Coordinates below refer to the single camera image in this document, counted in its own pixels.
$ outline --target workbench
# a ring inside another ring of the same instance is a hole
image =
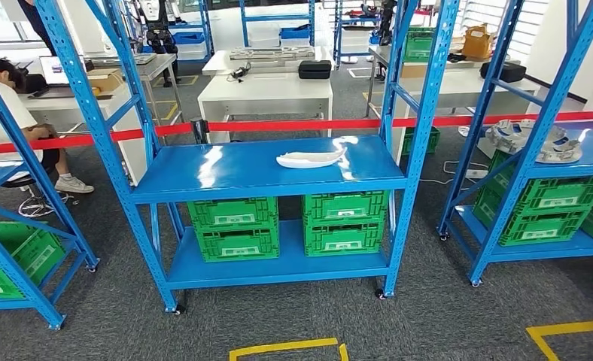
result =
[[[299,79],[297,73],[248,74],[242,82],[217,75],[197,101],[201,117],[209,122],[227,122],[236,115],[307,114],[332,119],[330,79]],[[322,132],[331,136],[332,130]],[[211,132],[210,143],[230,142],[228,132]]]

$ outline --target cable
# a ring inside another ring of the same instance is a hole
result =
[[[443,173],[446,173],[446,174],[456,174],[456,172],[455,172],[455,171],[448,171],[448,170],[447,170],[447,165],[448,165],[448,164],[458,164],[458,161],[454,161],[454,160],[446,160],[446,161],[445,161],[445,162],[442,164],[442,171],[443,171]],[[474,162],[471,162],[470,164],[471,164],[471,165],[476,165],[476,166],[478,166],[478,167],[482,167],[482,168],[485,168],[485,169],[489,168],[489,167],[488,167],[487,165],[485,165],[485,164],[474,163]],[[475,183],[475,182],[476,182],[475,180],[473,180],[473,179],[471,179],[471,178],[468,178],[468,177],[465,177],[465,179],[467,179],[468,181],[470,181],[470,182],[472,182],[472,183]],[[445,181],[445,182],[443,182],[443,181],[441,181],[441,180],[436,180],[436,179],[421,179],[420,181],[421,181],[421,182],[438,183],[438,184],[441,184],[441,185],[445,186],[445,185],[447,185],[447,184],[450,184],[450,183],[451,183],[453,180],[454,180],[454,178],[452,178],[452,179],[450,179],[450,180],[447,180],[447,181]]]

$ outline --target black case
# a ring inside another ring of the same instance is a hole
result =
[[[489,69],[489,62],[486,62],[480,67],[480,76],[486,77]],[[500,72],[500,79],[506,83],[513,83],[522,80],[527,73],[527,68],[522,65],[512,64],[506,62],[503,64],[503,70]]]
[[[299,77],[301,79],[329,79],[332,71],[330,60],[303,60],[299,64]]]

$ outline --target person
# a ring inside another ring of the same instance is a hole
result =
[[[50,37],[48,36],[48,31],[46,31],[46,26],[44,26],[44,23],[41,21],[39,12],[35,7],[35,0],[17,0],[17,3],[20,4],[24,15],[26,15],[26,19],[28,19],[29,23],[31,23],[33,31],[35,31],[35,33],[44,42],[50,51],[50,54],[52,56],[57,56],[57,53],[55,53],[55,48],[53,47],[53,43],[50,42]]]
[[[57,136],[55,129],[50,124],[38,124],[15,92],[23,84],[23,77],[18,75],[15,65],[5,59],[0,59],[0,96],[4,100],[8,110],[13,115],[17,125],[22,130],[27,141],[38,139],[54,138]],[[8,135],[0,124],[0,144],[10,143]],[[55,189],[67,193],[91,193],[95,190],[93,186],[86,185],[77,177],[71,174],[68,168],[66,152],[63,149],[35,150],[44,168],[54,167],[59,174],[59,179],[55,183]],[[0,162],[21,160],[18,153],[1,153]],[[24,173],[16,174],[10,181],[22,177]]]

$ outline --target yellow floor marking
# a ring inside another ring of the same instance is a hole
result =
[[[188,81],[187,83],[180,81],[179,83],[177,83],[177,86],[191,86],[196,83],[197,79],[199,79],[199,75],[181,75],[178,78],[179,79],[187,79],[189,77],[191,77],[192,80]],[[157,79],[157,81],[153,85],[153,88],[160,88],[162,86],[163,86],[163,77],[160,77],[159,79]]]
[[[172,118],[172,115],[177,110],[177,108],[178,108],[177,103],[174,103],[172,108],[170,108],[170,111],[168,112],[168,114],[164,118],[162,118],[162,120],[170,120],[170,118]]]
[[[588,322],[573,322],[573,323],[560,323],[557,325],[546,325],[546,326],[532,326],[528,327],[527,333],[531,336],[531,339],[538,345],[538,348],[545,354],[547,359],[551,361],[559,361],[560,359],[552,348],[545,342],[544,336],[552,335],[565,335],[569,333],[578,332],[593,332],[593,321]]]
[[[350,361],[350,357],[348,356],[348,348],[345,344],[341,344],[339,346],[339,353],[341,354],[341,361]]]
[[[239,357],[239,356],[246,356],[246,355],[251,355],[254,353],[297,350],[300,348],[333,346],[335,344],[339,344],[339,341],[334,337],[319,338],[316,340],[283,342],[283,343],[279,343],[279,344],[262,344],[259,346],[244,347],[244,348],[232,350],[232,351],[230,351],[229,360],[236,361],[237,357]],[[339,347],[339,352],[341,353],[341,361],[349,361],[348,351],[345,347],[345,344],[341,344],[341,346]]]

